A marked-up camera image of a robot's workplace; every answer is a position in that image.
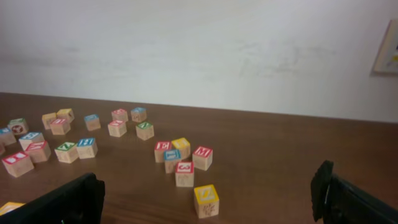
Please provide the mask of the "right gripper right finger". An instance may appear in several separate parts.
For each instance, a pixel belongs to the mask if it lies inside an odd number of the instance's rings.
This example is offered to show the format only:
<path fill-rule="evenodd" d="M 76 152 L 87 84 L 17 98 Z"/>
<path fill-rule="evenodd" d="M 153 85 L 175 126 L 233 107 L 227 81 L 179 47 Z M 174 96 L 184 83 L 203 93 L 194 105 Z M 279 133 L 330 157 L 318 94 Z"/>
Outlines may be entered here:
<path fill-rule="evenodd" d="M 397 210 L 333 173 L 325 160 L 311 183 L 313 219 L 323 223 L 397 223 Z"/>

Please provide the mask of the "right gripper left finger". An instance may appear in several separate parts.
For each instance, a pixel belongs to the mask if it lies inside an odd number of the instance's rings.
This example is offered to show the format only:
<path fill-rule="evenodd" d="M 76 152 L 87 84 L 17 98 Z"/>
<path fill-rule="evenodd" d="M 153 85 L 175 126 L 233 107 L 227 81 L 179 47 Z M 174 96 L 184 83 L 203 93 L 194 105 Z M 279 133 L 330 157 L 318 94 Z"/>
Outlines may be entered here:
<path fill-rule="evenodd" d="M 100 223 L 105 182 L 87 173 L 1 216 L 2 224 Z"/>

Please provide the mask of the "green Z block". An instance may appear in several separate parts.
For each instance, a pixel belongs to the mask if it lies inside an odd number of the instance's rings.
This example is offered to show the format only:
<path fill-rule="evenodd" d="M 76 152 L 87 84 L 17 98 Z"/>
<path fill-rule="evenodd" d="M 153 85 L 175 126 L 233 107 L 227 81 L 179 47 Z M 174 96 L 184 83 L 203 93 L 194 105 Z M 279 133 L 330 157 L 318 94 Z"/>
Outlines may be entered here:
<path fill-rule="evenodd" d="M 71 164 L 79 158 L 77 151 L 77 143 L 75 142 L 64 142 L 60 146 L 54 149 L 57 159 L 59 162 Z"/>

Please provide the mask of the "blue H block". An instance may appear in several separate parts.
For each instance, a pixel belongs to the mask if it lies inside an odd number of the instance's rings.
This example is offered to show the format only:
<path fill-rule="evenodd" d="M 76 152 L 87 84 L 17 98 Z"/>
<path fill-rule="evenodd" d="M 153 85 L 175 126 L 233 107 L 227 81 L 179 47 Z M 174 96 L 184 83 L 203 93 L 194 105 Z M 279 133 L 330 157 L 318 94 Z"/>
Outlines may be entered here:
<path fill-rule="evenodd" d="M 95 138 L 81 139 L 76 147 L 80 159 L 90 159 L 96 157 L 98 147 Z"/>

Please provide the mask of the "red Y block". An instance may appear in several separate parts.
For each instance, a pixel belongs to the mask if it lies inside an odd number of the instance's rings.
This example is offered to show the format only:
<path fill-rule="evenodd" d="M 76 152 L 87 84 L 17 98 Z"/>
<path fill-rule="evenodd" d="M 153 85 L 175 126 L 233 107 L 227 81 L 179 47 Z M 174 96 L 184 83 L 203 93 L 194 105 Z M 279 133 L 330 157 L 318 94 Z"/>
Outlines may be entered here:
<path fill-rule="evenodd" d="M 33 163 L 40 163 L 49 160 L 51 150 L 47 141 L 41 141 L 29 144 L 25 153 L 29 155 Z"/>

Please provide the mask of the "red T block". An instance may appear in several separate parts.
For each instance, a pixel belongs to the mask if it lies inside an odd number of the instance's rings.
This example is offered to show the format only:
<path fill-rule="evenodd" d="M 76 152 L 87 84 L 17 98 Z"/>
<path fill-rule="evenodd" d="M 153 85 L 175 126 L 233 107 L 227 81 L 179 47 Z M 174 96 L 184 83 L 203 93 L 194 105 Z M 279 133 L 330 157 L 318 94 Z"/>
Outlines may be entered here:
<path fill-rule="evenodd" d="M 34 169 L 33 162 L 25 152 L 18 152 L 2 159 L 7 172 L 13 177 L 20 177 Z"/>

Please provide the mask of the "red A block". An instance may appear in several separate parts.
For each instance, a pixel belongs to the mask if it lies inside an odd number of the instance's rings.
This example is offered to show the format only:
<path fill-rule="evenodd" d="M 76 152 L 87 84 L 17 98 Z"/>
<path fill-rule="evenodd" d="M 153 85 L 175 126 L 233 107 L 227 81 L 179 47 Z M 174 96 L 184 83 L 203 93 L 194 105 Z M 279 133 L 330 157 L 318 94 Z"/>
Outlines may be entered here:
<path fill-rule="evenodd" d="M 7 202 L 5 203 L 1 208 L 0 208 L 0 216 L 11 212 L 21 206 L 25 205 L 25 203 L 19 203 L 19 202 Z"/>

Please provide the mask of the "red U block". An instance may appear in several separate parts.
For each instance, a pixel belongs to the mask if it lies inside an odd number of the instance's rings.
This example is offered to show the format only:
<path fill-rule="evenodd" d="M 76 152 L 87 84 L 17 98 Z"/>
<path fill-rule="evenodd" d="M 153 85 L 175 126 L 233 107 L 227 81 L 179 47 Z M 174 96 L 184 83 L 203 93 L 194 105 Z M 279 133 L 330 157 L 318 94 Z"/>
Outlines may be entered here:
<path fill-rule="evenodd" d="M 56 119 L 50 123 L 50 129 L 53 135 L 66 135 L 71 126 L 66 119 Z"/>

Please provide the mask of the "blue D block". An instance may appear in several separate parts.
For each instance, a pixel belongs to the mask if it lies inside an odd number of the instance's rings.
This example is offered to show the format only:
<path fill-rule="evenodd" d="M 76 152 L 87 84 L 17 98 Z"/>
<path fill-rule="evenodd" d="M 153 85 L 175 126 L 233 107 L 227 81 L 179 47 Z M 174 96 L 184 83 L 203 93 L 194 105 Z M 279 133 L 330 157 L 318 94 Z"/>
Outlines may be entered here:
<path fill-rule="evenodd" d="M 100 118 L 97 114 L 91 114 L 84 117 L 88 131 L 94 131 L 101 128 Z"/>

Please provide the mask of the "red K block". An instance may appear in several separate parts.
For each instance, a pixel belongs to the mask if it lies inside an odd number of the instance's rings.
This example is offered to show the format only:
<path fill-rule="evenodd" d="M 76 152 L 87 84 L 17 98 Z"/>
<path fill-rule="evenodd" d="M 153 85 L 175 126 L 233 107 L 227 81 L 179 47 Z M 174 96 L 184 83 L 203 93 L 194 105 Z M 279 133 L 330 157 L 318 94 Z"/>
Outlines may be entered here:
<path fill-rule="evenodd" d="M 127 133 L 126 122 L 121 120 L 114 120 L 108 124 L 109 135 L 120 138 Z"/>

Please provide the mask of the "blue 5 block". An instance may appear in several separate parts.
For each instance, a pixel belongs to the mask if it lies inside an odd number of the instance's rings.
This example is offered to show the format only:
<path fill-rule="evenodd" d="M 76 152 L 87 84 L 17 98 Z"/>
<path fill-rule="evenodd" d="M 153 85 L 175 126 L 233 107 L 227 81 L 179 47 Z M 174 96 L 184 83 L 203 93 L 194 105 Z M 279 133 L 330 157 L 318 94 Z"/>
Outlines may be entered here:
<path fill-rule="evenodd" d="M 19 142 L 23 151 L 25 151 L 31 143 L 42 142 L 42 141 L 45 141 L 44 136 L 42 133 L 38 132 L 29 132 L 26 135 L 19 138 Z"/>

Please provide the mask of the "yellow block upper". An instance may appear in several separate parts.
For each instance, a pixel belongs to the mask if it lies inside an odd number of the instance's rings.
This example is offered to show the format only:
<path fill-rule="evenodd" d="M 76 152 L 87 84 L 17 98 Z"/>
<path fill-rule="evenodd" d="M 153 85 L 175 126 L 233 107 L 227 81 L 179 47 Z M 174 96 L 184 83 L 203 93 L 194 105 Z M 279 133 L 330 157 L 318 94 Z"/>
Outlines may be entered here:
<path fill-rule="evenodd" d="M 57 111 L 57 118 L 58 119 L 65 119 L 69 123 L 71 123 L 75 119 L 74 112 L 71 108 L 60 109 Z"/>

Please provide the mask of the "yellow block lower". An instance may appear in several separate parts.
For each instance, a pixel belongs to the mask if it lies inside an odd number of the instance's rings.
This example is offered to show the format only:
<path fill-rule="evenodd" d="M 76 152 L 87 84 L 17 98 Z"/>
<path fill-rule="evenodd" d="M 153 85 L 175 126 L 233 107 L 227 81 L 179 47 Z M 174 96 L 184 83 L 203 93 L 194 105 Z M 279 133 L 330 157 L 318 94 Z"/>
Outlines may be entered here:
<path fill-rule="evenodd" d="M 42 122 L 44 125 L 44 128 L 46 130 L 50 129 L 50 123 L 54 120 L 56 120 L 57 114 L 56 113 L 49 113 L 49 114 L 43 114 L 42 115 Z"/>

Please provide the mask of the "green N block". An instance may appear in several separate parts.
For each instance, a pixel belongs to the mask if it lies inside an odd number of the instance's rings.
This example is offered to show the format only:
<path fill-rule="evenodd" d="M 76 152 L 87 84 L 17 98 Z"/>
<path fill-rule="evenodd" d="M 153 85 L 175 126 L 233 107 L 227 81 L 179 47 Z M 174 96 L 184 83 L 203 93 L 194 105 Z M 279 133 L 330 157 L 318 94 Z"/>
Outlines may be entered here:
<path fill-rule="evenodd" d="M 148 140 L 154 137 L 154 126 L 148 121 L 136 125 L 137 137 L 141 140 Z"/>

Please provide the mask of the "red C block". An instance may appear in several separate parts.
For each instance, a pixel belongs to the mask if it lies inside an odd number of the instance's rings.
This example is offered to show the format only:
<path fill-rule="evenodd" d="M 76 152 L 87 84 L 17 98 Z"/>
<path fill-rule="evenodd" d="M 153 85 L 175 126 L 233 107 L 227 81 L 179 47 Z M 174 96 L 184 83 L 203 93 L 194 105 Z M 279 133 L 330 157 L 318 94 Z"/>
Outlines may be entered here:
<path fill-rule="evenodd" d="M 114 120 L 120 120 L 124 122 L 129 121 L 127 111 L 122 108 L 112 111 L 111 116 L 113 121 Z"/>

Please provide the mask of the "red E block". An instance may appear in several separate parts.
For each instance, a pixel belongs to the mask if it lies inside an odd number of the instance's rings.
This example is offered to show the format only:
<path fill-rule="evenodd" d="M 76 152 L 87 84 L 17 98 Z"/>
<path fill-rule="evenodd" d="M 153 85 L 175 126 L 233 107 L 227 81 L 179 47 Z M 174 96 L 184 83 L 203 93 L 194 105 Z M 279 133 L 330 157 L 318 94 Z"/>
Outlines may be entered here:
<path fill-rule="evenodd" d="M 169 151 L 172 148 L 170 141 L 159 141 L 155 144 L 154 157 L 156 163 L 164 162 L 164 152 Z"/>

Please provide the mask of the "green J block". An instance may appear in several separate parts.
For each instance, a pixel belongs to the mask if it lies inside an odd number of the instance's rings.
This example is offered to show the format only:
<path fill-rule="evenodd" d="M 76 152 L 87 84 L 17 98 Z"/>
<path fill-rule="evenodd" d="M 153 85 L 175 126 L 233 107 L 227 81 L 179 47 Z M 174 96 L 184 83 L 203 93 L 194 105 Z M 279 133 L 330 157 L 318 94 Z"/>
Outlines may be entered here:
<path fill-rule="evenodd" d="M 15 136 L 20 136 L 21 134 L 25 134 L 29 131 L 29 127 L 25 118 L 12 119 L 7 126 Z"/>

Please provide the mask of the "blue L block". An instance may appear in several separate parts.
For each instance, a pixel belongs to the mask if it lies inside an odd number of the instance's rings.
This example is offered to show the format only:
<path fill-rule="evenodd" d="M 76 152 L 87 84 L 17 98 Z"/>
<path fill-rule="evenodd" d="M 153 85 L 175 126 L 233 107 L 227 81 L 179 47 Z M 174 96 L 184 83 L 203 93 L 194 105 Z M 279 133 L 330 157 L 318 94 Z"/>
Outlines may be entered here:
<path fill-rule="evenodd" d="M 1 142 L 5 145 L 11 145 L 16 143 L 16 138 L 13 132 L 9 128 L 1 128 L 0 129 L 0 138 Z"/>

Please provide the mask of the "blue F block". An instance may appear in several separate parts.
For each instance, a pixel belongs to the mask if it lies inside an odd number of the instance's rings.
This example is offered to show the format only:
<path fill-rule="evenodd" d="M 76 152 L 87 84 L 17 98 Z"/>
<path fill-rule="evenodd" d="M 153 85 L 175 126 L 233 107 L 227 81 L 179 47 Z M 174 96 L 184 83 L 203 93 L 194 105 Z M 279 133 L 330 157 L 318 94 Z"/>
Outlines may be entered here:
<path fill-rule="evenodd" d="M 181 162 L 181 154 L 178 149 L 172 149 L 164 152 L 165 173 L 170 174 L 175 172 L 175 166 Z"/>

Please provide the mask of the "blue X block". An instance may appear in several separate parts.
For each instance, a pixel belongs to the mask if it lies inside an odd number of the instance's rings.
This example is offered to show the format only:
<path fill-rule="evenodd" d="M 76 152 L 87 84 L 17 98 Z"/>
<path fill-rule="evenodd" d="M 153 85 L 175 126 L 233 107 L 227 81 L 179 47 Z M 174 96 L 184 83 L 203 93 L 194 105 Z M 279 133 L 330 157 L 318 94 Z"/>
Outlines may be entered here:
<path fill-rule="evenodd" d="M 131 119 L 134 122 L 141 123 L 147 119 L 147 112 L 145 108 L 137 107 L 131 110 Z"/>

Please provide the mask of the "red 3 block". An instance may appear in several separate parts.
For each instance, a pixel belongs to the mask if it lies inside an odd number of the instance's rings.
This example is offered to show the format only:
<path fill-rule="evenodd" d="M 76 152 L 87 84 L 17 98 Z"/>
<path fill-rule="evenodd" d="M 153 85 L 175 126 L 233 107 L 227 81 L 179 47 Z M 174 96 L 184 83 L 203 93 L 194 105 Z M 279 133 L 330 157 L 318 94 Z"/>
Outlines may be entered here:
<path fill-rule="evenodd" d="M 175 167 L 175 181 L 177 187 L 194 186 L 194 164 L 193 162 L 178 162 Z"/>

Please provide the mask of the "yellow block right cluster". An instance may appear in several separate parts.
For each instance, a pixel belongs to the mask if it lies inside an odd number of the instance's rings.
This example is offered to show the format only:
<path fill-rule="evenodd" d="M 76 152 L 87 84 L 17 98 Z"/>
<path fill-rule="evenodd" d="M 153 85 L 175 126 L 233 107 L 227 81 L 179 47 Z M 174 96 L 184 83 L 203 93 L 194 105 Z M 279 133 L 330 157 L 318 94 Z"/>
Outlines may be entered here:
<path fill-rule="evenodd" d="M 180 151 L 182 159 L 187 159 L 190 156 L 190 143 L 186 138 L 175 139 L 171 143 L 175 149 Z"/>

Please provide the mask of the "yellow S block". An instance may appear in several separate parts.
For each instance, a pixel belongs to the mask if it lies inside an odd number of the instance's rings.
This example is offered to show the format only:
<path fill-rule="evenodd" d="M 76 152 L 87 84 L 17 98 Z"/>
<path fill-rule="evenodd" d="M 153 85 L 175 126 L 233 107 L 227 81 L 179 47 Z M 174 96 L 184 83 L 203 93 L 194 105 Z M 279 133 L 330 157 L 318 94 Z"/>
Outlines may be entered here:
<path fill-rule="evenodd" d="M 220 198 L 213 184 L 195 187 L 193 192 L 198 218 L 209 218 L 219 214 Z"/>

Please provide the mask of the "red M block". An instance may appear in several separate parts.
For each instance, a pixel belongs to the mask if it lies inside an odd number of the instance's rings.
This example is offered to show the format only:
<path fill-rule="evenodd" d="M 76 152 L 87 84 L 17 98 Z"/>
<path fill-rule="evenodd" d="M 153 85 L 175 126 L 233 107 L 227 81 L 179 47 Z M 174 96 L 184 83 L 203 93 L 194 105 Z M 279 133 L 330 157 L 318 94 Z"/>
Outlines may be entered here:
<path fill-rule="evenodd" d="M 195 168 L 207 171 L 213 162 L 213 150 L 199 146 L 192 154 L 192 161 Z"/>

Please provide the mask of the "framed picture on wall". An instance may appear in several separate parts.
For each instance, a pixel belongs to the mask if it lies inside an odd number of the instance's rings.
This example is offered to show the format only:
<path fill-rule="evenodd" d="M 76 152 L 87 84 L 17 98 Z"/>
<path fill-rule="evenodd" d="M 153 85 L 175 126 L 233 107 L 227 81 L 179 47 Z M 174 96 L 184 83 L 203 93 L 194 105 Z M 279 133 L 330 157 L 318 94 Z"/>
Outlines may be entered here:
<path fill-rule="evenodd" d="M 397 75 L 397 19 L 388 23 L 373 65 L 373 72 Z"/>

